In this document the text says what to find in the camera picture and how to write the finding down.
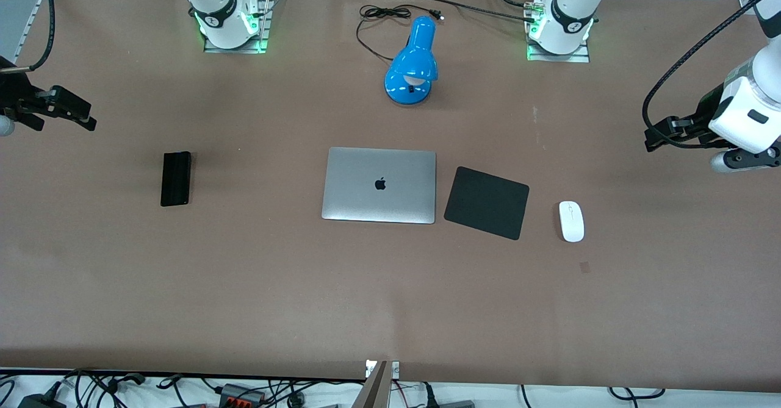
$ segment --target power adapter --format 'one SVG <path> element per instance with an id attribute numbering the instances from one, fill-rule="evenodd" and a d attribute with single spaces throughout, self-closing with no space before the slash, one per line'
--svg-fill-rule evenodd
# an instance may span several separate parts
<path id="1" fill-rule="evenodd" d="M 22 399 L 19 408 L 66 408 L 66 406 L 42 394 L 31 394 Z"/>
<path id="2" fill-rule="evenodd" d="M 220 406 L 235 408 L 260 408 L 264 400 L 263 392 L 251 390 L 240 385 L 226 384 L 220 391 Z"/>

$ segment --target connector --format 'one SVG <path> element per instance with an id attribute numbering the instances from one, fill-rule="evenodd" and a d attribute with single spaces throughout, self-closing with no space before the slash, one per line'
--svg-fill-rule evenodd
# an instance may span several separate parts
<path id="1" fill-rule="evenodd" d="M 264 400 L 263 392 L 250 391 L 239 385 L 226 384 L 220 391 L 220 406 L 232 406 L 236 408 L 260 408 Z"/>
<path id="2" fill-rule="evenodd" d="M 524 10 L 531 10 L 533 12 L 542 13 L 545 11 L 545 4 L 541 2 L 525 2 Z"/>
<path id="3" fill-rule="evenodd" d="M 439 403 L 437 403 L 437 397 L 434 396 L 434 390 L 431 388 L 431 385 L 427 382 L 423 383 L 426 385 L 426 408 L 440 408 Z"/>
<path id="4" fill-rule="evenodd" d="M 297 392 L 287 398 L 287 408 L 304 408 L 304 393 Z"/>

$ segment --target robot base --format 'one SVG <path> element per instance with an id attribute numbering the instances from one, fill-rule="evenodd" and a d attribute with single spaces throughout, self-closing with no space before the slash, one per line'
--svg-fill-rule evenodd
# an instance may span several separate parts
<path id="1" fill-rule="evenodd" d="M 525 33 L 527 33 L 527 60 L 544 60 L 548 62 L 572 62 L 572 63 L 589 63 L 588 54 L 588 30 L 584 29 L 584 35 L 578 35 L 578 38 L 583 38 L 580 42 L 580 46 L 574 51 L 568 54 L 555 54 L 542 48 L 538 42 L 538 32 L 543 30 L 545 24 L 547 24 L 546 16 L 544 16 L 545 0 L 534 0 L 534 4 L 538 6 L 536 10 L 524 10 L 524 16 L 530 17 L 536 20 L 535 23 L 525 23 Z"/>
<path id="2" fill-rule="evenodd" d="M 260 17 L 248 21 L 249 25 L 257 26 L 257 33 L 249 38 L 244 44 L 234 49 L 221 49 L 212 44 L 209 39 L 203 37 L 203 52 L 209 53 L 239 53 L 239 54 L 263 54 L 268 46 L 268 33 L 271 29 L 271 18 L 274 11 L 269 11 L 274 0 L 249 0 L 250 12 L 260 13 Z"/>

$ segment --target white floor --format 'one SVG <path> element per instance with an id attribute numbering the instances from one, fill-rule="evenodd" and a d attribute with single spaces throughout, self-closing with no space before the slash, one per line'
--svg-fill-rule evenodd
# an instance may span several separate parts
<path id="1" fill-rule="evenodd" d="M 30 394 L 43 394 L 49 389 L 58 377 L 55 376 L 23 376 L 14 378 L 16 388 L 3 404 L 3 408 L 18 406 L 22 397 Z M 161 390 L 156 385 L 161 378 L 148 378 L 142 386 L 132 383 L 123 384 L 117 396 L 128 405 L 128 408 L 177 408 L 181 407 L 172 388 Z M 233 383 L 248 388 L 265 387 L 267 381 L 237 381 L 225 379 L 209 379 L 211 385 L 225 385 Z M 426 390 L 424 386 L 415 382 L 401 382 L 402 385 L 413 385 L 413 388 L 404 388 L 405 396 L 410 407 L 426 403 Z M 87 388 L 87 378 L 82 378 L 80 391 Z M 207 388 L 198 379 L 183 379 L 179 384 L 182 398 L 187 405 L 195 406 L 206 404 L 217 407 L 220 399 L 217 394 Z M 525 408 L 518 385 L 478 385 L 478 384 L 441 384 L 432 383 L 434 394 L 440 404 L 471 400 L 476 408 Z M 0 399 L 5 396 L 8 386 L 0 388 Z M 349 407 L 357 397 L 361 386 L 358 384 L 329 385 L 318 384 L 304 391 L 305 408 L 321 408 L 335 404 L 341 407 Z M 653 389 L 633 389 L 636 395 L 650 394 Z M 621 388 L 617 388 L 618 394 L 624 394 Z M 631 408 L 631 402 L 616 400 L 608 394 L 605 388 L 591 387 L 554 387 L 554 386 L 527 386 L 527 396 L 532 408 L 553 407 L 577 407 L 577 408 Z M 57 400 L 66 404 L 69 408 L 76 408 L 74 391 L 69 386 L 63 385 L 59 389 Z M 97 395 L 92 398 L 90 406 L 95 406 Z M 113 406 L 109 397 L 105 397 L 101 403 L 103 408 Z M 286 408 L 285 403 L 280 403 L 279 408 Z M 687 390 L 668 390 L 664 396 L 654 400 L 639 401 L 639 408 L 770 408 L 781 406 L 781 394 L 747 393 L 747 392 L 701 392 Z M 390 394 L 390 408 L 405 408 L 399 391 Z"/>

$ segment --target lamp base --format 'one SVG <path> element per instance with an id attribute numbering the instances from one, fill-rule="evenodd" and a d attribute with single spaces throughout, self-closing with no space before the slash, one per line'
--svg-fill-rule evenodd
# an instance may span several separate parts
<path id="1" fill-rule="evenodd" d="M 410 84 L 404 74 L 388 71 L 385 74 L 385 92 L 393 102 L 402 105 L 415 105 L 429 96 L 431 81 L 412 79 L 415 85 Z"/>

